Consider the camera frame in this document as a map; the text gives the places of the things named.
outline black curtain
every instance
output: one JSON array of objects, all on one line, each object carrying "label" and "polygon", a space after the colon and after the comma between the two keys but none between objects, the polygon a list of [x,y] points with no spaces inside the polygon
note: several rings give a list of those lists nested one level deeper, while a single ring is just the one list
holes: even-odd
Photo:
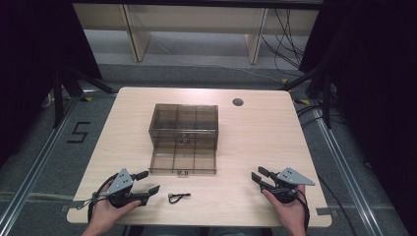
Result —
[{"label": "black curtain", "polygon": [[0,167],[19,149],[62,65],[101,79],[71,3],[0,2]]},{"label": "black curtain", "polygon": [[[341,42],[346,50],[337,52],[342,56],[328,74],[365,156],[408,232],[417,235],[417,6],[362,0],[353,14],[352,37]],[[318,65],[319,49],[331,38],[328,26],[339,17],[319,13],[302,70]]]}]

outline gray carpet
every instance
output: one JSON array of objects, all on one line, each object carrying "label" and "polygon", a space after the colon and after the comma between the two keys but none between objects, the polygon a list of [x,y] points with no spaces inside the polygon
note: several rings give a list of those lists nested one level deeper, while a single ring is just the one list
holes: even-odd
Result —
[{"label": "gray carpet", "polygon": [[[255,77],[246,72],[224,68],[100,65],[100,70],[105,79],[104,82],[115,89],[123,86],[211,89],[278,89],[281,87],[280,83],[272,79]],[[280,74],[276,70],[248,71],[257,75],[274,77],[279,81],[282,78],[287,78],[290,81],[296,78]],[[81,84],[85,89],[94,89],[83,82]],[[307,85],[306,83],[293,89],[291,92],[293,98],[305,98],[304,91]],[[68,205],[68,198],[71,199],[77,191],[115,99],[115,96],[107,95],[101,91],[90,92],[88,96],[92,96],[92,101],[80,101],[77,104],[56,148],[32,190],[33,194],[56,195],[56,198],[53,200],[30,198],[15,222],[10,235],[80,235],[86,227],[69,223],[66,220],[66,212],[63,207]],[[305,106],[295,105],[296,109]],[[2,209],[10,200],[10,195],[7,193],[14,193],[20,187],[51,132],[53,112],[54,108],[51,106],[39,113],[38,119],[28,132],[28,138],[22,143],[20,151],[12,156],[1,169],[0,192],[3,194],[0,195],[0,207]],[[331,114],[340,115],[341,113],[335,107],[331,110]],[[314,118],[313,111],[309,111],[301,116],[300,123],[305,124]],[[332,131],[348,159],[364,195],[375,211],[383,231],[386,235],[407,235],[372,169],[364,166],[365,157],[349,132],[348,125],[339,123],[343,122],[343,117],[332,116],[332,120]],[[88,134],[83,143],[69,144],[68,141],[81,139],[81,136],[72,134],[78,122],[89,122],[89,124],[81,125],[78,129],[78,131],[88,132]],[[306,126],[303,131],[318,174],[341,201],[357,235],[367,235],[366,228],[346,190],[317,121]],[[309,235],[352,235],[340,206],[337,205],[329,190],[325,187],[323,189],[328,205],[333,211],[333,224],[328,228],[310,228]],[[281,228],[273,229],[273,231],[275,235],[285,235],[279,234],[283,233]],[[108,235],[122,235],[122,232],[123,225],[119,225]]]}]

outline floor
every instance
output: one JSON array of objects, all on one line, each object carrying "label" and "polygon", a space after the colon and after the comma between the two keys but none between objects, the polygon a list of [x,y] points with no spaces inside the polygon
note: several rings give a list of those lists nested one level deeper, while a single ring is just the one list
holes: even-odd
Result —
[{"label": "floor", "polygon": [[[254,80],[266,89],[273,89],[276,85],[281,86],[283,79],[291,81],[301,75],[283,59],[276,58],[274,62],[274,54],[264,43],[257,64],[250,65],[244,37],[239,34],[154,32],[146,56],[140,63],[132,61],[126,33],[86,30],[86,35],[106,83],[115,88],[136,85],[137,75],[143,75],[150,85],[162,87],[175,76],[192,78],[187,73],[195,73],[206,83],[205,73],[212,73],[230,74],[234,81],[242,78],[241,84],[233,84],[226,76],[221,81],[224,87],[263,89],[248,84]],[[265,39],[273,47],[278,45],[274,35],[266,35]],[[308,37],[293,37],[293,43],[300,49],[305,47],[307,40]],[[293,52],[282,50],[282,53],[296,61]],[[169,69],[174,67],[178,75],[170,74],[172,71]],[[191,83],[189,80],[181,81],[182,85]],[[203,85],[208,88],[216,86]],[[291,91],[295,103],[299,103],[295,104],[297,110],[308,106],[303,103],[307,85],[305,83]],[[94,102],[66,100],[71,116],[55,136],[56,140],[50,140],[55,132],[52,129],[54,110],[53,106],[47,106],[46,99],[44,111],[28,131],[21,149],[0,170],[0,208],[3,212],[10,208],[15,193],[24,189],[29,193],[16,206],[20,214],[10,219],[10,226],[2,229],[1,235],[75,235],[81,234],[86,227],[68,223],[66,209],[77,191],[115,96],[103,94],[89,85],[83,85],[83,88],[86,96],[92,97]],[[336,99],[331,115],[330,131],[318,119],[320,110],[311,109],[300,115],[300,124],[317,172],[324,180],[322,184],[328,186],[324,191],[333,220],[329,228],[309,229],[309,235],[408,235],[372,168],[364,165],[366,158],[350,134]],[[78,138],[73,132],[80,121],[94,124],[86,128],[89,129],[89,138],[82,145],[70,146],[68,141]],[[44,144],[51,146],[45,149]],[[43,162],[39,161],[42,157],[45,157]],[[38,168],[38,174],[27,176],[34,166]],[[123,225],[118,225],[108,235],[122,235],[124,230]],[[281,228],[274,228],[273,234],[285,235]]]}]

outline small black object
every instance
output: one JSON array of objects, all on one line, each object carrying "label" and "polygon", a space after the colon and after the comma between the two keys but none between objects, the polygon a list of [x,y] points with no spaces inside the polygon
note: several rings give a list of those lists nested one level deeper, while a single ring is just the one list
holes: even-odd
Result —
[{"label": "small black object", "polygon": [[176,204],[180,201],[183,197],[190,197],[191,194],[168,194],[168,200],[171,204]]}]

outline black cable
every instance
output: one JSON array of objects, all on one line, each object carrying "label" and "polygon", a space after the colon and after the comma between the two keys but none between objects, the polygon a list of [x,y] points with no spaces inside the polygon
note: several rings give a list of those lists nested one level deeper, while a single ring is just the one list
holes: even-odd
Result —
[{"label": "black cable", "polygon": [[321,107],[321,106],[320,105],[312,105],[312,106],[307,106],[307,107],[304,107],[304,108],[298,110],[297,113],[300,113],[300,114],[298,114],[298,118],[300,118],[306,112],[311,111],[311,110],[314,110],[314,109],[316,109],[318,107]]},{"label": "black cable", "polygon": [[306,126],[310,125],[310,124],[311,124],[311,123],[313,123],[314,121],[319,120],[319,119],[321,119],[321,118],[323,118],[323,116],[316,117],[316,118],[314,118],[314,119],[312,119],[312,120],[310,120],[310,121],[307,121],[306,123],[304,123],[304,124],[302,124],[302,125],[301,125],[301,128],[305,128]]},{"label": "black cable", "polygon": [[286,13],[287,13],[287,17],[286,17],[287,22],[286,22],[285,26],[283,25],[282,20],[279,17],[278,12],[276,11],[276,9],[274,9],[274,10],[275,10],[276,17],[279,20],[279,24],[282,27],[283,36],[285,36],[287,38],[288,42],[291,44],[291,46],[293,48],[293,50],[290,50],[290,51],[294,53],[294,55],[295,55],[298,63],[300,63],[299,53],[297,52],[297,50],[300,51],[300,52],[302,52],[302,53],[304,53],[304,52],[301,49],[299,49],[297,46],[295,46],[294,45],[294,41],[292,40],[291,25],[289,24],[290,10],[287,10],[286,11]]},{"label": "black cable", "polygon": [[331,188],[328,186],[328,184],[325,182],[325,180],[320,175],[318,175],[318,177],[319,177],[320,182],[322,182],[323,185],[325,185],[325,187],[331,193],[331,195],[333,196],[333,198],[336,200],[337,204],[340,207],[340,210],[343,212],[344,217],[346,218],[347,223],[350,226],[350,229],[352,230],[352,234],[356,236],[357,234],[356,234],[355,228],[353,227],[352,221],[350,221],[350,218],[347,215],[346,210],[344,209],[343,205],[340,203],[340,200],[336,197],[335,193],[331,190]]},{"label": "black cable", "polygon": [[106,199],[107,199],[107,198],[105,198],[105,199],[101,199],[101,200],[99,200],[99,199],[98,199],[99,194],[101,193],[101,190],[104,188],[104,186],[105,186],[105,185],[106,185],[106,184],[107,184],[110,180],[114,180],[118,174],[119,174],[119,173],[116,173],[116,174],[114,174],[113,176],[110,176],[110,177],[109,177],[106,181],[104,181],[104,183],[100,186],[100,188],[98,188],[97,192],[95,192],[95,193],[93,193],[93,194],[92,194],[92,197],[91,197],[91,202],[89,203],[89,211],[88,211],[88,213],[87,213],[87,219],[88,219],[88,221],[90,221],[90,220],[91,220],[91,218],[92,218],[92,210],[94,209],[94,205],[95,205],[97,202],[101,201],[101,200],[106,200]]},{"label": "black cable", "polygon": [[287,13],[287,23],[288,23],[288,32],[289,32],[289,38],[288,38],[288,35],[287,35],[287,39],[290,42],[292,48],[294,49],[295,58],[297,59],[298,63],[301,64],[301,59],[300,59],[298,53],[296,52],[296,49],[295,49],[296,46],[294,45],[294,41],[292,40],[291,25],[289,24],[289,16],[291,14],[291,10],[287,9],[286,13]]},{"label": "black cable", "polygon": [[295,62],[293,62],[291,59],[289,59],[288,57],[284,56],[282,53],[278,52],[276,49],[274,49],[268,42],[267,40],[262,36],[262,40],[264,41],[264,43],[267,45],[268,49],[273,52],[275,55],[281,57],[283,60],[285,60],[286,62],[288,62],[289,64],[291,64],[293,67],[297,67],[298,68],[298,64],[296,64]]}]

